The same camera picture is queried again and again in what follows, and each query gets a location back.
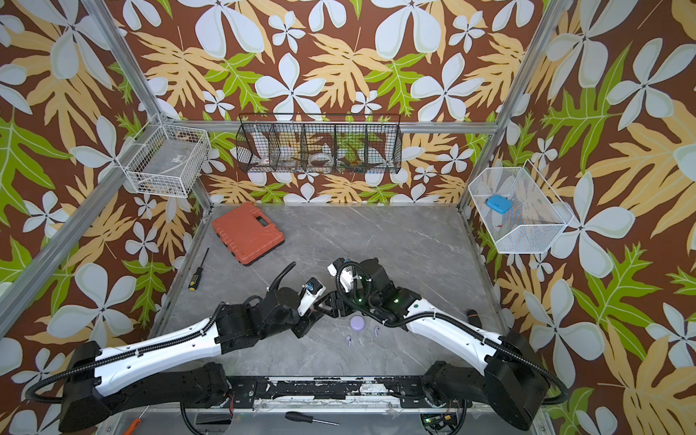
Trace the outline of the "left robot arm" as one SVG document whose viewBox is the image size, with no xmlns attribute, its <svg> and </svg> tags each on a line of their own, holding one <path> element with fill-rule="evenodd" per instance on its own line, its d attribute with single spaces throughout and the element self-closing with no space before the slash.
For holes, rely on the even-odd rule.
<svg viewBox="0 0 696 435">
<path fill-rule="evenodd" d="M 179 366 L 248 349 L 287 330 L 297 330 L 326 292 L 310 278 L 300 291 L 281 285 L 287 266 L 259 297 L 219 304 L 213 314 L 174 333 L 121 347 L 82 345 L 67 370 L 29 387 L 31 402 L 59 407 L 59 430 L 76 432 L 114 414 L 149 405 L 182 402 L 210 406 L 225 400 L 228 378 L 219 364 L 179 371 Z"/>
</svg>

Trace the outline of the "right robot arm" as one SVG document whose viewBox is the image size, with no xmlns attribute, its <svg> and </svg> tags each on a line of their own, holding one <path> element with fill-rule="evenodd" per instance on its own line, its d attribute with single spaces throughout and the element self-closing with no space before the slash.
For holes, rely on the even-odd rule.
<svg viewBox="0 0 696 435">
<path fill-rule="evenodd" d="M 435 362 L 420 379 L 430 404 L 484 403 L 525 431 L 541 407 L 569 399 L 568 387 L 518 333 L 501 335 L 446 314 L 413 290 L 396 286 L 376 258 L 355 262 L 340 257 L 328 271 L 335 290 L 313 293 L 313 311 L 333 318 L 359 313 L 384 328 L 425 337 L 464 360 L 463 367 Z"/>
</svg>

